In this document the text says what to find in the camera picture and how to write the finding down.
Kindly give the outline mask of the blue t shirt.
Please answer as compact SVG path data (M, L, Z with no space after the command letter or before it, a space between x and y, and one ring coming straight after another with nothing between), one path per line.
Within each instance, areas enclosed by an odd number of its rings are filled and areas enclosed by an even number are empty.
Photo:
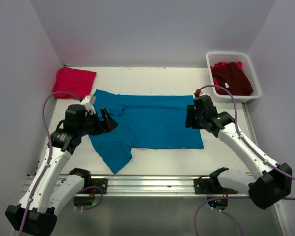
M96 152L116 174L132 159L131 150L204 149L200 131L185 127L193 96L138 96L95 92L95 109L105 108L118 126L90 136Z

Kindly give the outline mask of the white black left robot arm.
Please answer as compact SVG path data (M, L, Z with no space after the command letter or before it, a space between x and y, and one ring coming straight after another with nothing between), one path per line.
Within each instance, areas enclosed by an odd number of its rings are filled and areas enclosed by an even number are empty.
M9 205L5 212L20 234L49 236L57 216L75 194L84 191L104 194L103 189L93 185L90 171L79 168L74 168L60 187L55 187L83 136L101 135L118 126L105 108L100 112L98 116L93 105L75 104L67 108L65 119L49 137L46 156L27 192L17 205Z

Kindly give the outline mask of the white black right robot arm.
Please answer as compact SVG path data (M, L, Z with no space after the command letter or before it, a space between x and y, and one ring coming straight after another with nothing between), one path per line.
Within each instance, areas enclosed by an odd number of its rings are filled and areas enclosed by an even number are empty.
M287 163L279 164L261 151L239 128L237 114L218 112L211 97L202 93L187 107L185 126L204 129L225 143L249 169L242 175L222 167L198 179L200 187L214 193L231 189L250 197L260 209L267 209L291 193L292 169Z

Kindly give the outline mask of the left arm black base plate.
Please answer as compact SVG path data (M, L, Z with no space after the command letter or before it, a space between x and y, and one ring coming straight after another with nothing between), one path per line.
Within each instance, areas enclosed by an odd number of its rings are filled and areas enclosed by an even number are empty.
M106 178L92 178L89 182L89 185L96 186L96 187L100 188L102 190L103 194L106 194L107 187L108 187L108 180ZM88 190L88 192L91 195L100 194L100 191L96 190L94 188Z

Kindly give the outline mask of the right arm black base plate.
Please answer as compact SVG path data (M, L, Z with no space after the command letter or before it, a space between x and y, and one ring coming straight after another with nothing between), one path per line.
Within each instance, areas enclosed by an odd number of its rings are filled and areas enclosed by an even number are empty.
M194 182L194 191L195 194L237 194L238 192L229 189L223 188L220 183L217 181L217 178L200 176L199 178L193 179Z

